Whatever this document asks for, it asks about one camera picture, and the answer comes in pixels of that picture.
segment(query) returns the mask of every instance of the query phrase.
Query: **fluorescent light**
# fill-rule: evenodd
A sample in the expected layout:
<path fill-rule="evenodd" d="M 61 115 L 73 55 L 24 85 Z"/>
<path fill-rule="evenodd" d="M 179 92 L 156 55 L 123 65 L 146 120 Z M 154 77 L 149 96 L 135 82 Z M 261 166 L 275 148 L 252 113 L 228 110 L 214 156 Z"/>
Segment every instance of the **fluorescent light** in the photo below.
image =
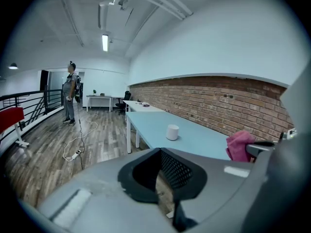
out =
<path fill-rule="evenodd" d="M 10 69 L 18 69 L 16 63 L 12 63 L 10 66 L 9 66 Z"/>
<path fill-rule="evenodd" d="M 108 36 L 106 34 L 102 35 L 103 38 L 103 50 L 108 52 Z"/>

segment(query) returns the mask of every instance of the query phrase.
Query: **black chair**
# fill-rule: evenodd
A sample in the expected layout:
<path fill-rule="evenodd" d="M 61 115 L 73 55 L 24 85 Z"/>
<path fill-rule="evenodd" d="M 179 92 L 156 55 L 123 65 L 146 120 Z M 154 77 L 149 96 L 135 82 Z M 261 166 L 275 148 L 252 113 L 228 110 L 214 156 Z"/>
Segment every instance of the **black chair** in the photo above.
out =
<path fill-rule="evenodd" d="M 123 98 L 123 101 L 124 100 L 130 100 L 130 98 L 131 98 L 131 93 L 129 91 L 126 91 L 125 95 L 124 95 L 124 98 Z M 116 112 L 119 111 L 119 115 L 122 112 L 125 112 L 125 108 L 126 108 L 126 103 L 125 102 L 120 103 L 120 99 L 119 99 L 119 103 L 116 103 L 116 106 L 120 108 L 120 110 L 116 110 Z"/>

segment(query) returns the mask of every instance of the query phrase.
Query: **person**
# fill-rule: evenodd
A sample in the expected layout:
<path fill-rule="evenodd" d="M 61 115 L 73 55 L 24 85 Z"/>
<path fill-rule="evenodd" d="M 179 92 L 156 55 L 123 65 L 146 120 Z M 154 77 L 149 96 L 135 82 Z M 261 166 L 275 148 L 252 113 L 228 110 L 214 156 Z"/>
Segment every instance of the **person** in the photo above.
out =
<path fill-rule="evenodd" d="M 66 119 L 63 120 L 63 123 L 68 123 L 69 125 L 74 125 L 74 111 L 73 111 L 73 98 L 74 98 L 74 86 L 77 81 L 77 74 L 74 72 L 76 69 L 75 63 L 70 61 L 68 66 L 69 75 L 66 79 L 66 82 L 63 85 L 63 94 L 64 94 L 64 108 L 66 113 Z"/>

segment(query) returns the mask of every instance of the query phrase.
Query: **red object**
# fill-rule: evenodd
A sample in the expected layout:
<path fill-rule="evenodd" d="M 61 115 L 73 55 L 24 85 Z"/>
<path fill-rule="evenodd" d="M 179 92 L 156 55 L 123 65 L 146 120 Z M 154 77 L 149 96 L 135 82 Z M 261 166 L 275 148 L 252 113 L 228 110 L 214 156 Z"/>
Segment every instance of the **red object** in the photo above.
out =
<path fill-rule="evenodd" d="M 23 108 L 13 107 L 0 111 L 0 133 L 24 119 Z"/>
<path fill-rule="evenodd" d="M 226 149 L 227 154 L 233 161 L 249 162 L 251 155 L 246 152 L 246 144 L 255 142 L 254 136 L 247 131 L 239 131 L 227 139 L 228 148 Z"/>

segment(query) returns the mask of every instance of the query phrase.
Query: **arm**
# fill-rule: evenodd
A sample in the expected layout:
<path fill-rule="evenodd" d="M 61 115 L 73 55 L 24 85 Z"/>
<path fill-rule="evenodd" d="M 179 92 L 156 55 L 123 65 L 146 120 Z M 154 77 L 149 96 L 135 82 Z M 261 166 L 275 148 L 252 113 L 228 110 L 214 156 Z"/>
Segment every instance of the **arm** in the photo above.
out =
<path fill-rule="evenodd" d="M 69 92 L 69 97 L 72 98 L 72 94 L 73 94 L 73 91 L 74 91 L 74 85 L 76 84 L 75 81 L 71 81 L 71 88 L 70 88 L 70 92 Z"/>

